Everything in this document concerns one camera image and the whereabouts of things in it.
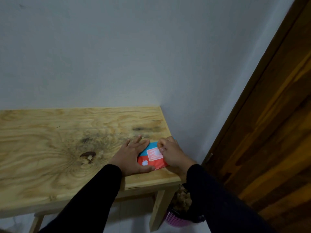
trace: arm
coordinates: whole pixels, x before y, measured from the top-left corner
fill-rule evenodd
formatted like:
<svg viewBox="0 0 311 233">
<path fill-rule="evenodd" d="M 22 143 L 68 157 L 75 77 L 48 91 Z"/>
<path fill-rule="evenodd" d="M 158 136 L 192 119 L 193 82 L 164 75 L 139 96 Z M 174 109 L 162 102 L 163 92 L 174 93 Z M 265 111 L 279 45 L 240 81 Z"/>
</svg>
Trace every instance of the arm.
<svg viewBox="0 0 311 233">
<path fill-rule="evenodd" d="M 161 138 L 158 148 L 169 165 L 187 174 L 191 199 L 200 202 L 212 233 L 275 232 L 255 211 L 185 155 L 173 137 Z"/>
<path fill-rule="evenodd" d="M 154 166 L 141 166 L 137 156 L 149 145 L 138 136 L 128 139 L 119 151 L 65 206 L 60 214 L 40 233 L 92 232 L 102 233 L 109 210 L 120 189 L 122 176 L 150 172 Z"/>
</svg>

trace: tiled floor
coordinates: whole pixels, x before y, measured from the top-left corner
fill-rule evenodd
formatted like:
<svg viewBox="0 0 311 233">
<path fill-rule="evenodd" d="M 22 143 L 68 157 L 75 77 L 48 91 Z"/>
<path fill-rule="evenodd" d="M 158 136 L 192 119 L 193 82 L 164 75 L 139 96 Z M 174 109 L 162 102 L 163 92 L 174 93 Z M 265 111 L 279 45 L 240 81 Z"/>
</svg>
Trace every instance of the tiled floor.
<svg viewBox="0 0 311 233">
<path fill-rule="evenodd" d="M 149 220 L 153 208 L 151 198 L 128 200 L 113 204 L 104 233 L 149 233 Z M 56 215 L 45 216 L 42 227 L 46 226 Z M 0 219 L 0 228 L 13 233 L 28 233 L 33 214 Z M 210 233 L 206 222 L 193 224 L 184 228 L 171 227 L 163 223 L 157 233 Z"/>
</svg>

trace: wall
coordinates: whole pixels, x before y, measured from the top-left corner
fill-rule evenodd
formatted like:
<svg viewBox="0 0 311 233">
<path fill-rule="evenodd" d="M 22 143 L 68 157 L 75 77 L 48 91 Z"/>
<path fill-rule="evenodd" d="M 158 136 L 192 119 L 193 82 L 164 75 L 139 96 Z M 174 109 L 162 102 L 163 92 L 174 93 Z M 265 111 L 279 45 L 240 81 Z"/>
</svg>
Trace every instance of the wall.
<svg viewBox="0 0 311 233">
<path fill-rule="evenodd" d="M 202 161 L 293 0 L 0 0 L 0 109 L 161 105 Z"/>
</svg>

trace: purple plastic basket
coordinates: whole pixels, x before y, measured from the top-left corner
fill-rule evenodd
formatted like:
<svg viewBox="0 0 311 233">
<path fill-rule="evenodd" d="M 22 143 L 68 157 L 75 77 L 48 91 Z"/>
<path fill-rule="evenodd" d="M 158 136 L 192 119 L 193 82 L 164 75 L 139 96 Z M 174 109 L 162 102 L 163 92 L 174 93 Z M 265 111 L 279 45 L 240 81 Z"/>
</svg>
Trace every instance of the purple plastic basket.
<svg viewBox="0 0 311 233">
<path fill-rule="evenodd" d="M 170 211 L 166 212 L 164 218 L 165 218 L 165 221 L 167 222 L 167 224 L 171 225 L 172 227 L 186 227 L 192 223 L 191 221 L 187 221 L 187 220 L 180 219 L 180 218 L 176 217 Z"/>
</svg>

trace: brown door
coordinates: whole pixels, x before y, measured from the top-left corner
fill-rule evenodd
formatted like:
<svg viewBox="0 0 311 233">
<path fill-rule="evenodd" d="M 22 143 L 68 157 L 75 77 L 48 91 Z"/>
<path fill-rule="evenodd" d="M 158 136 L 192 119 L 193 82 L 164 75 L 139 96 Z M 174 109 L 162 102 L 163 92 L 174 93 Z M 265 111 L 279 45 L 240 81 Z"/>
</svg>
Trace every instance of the brown door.
<svg viewBox="0 0 311 233">
<path fill-rule="evenodd" d="M 279 232 L 311 232 L 311 1 L 204 164 Z"/>
</svg>

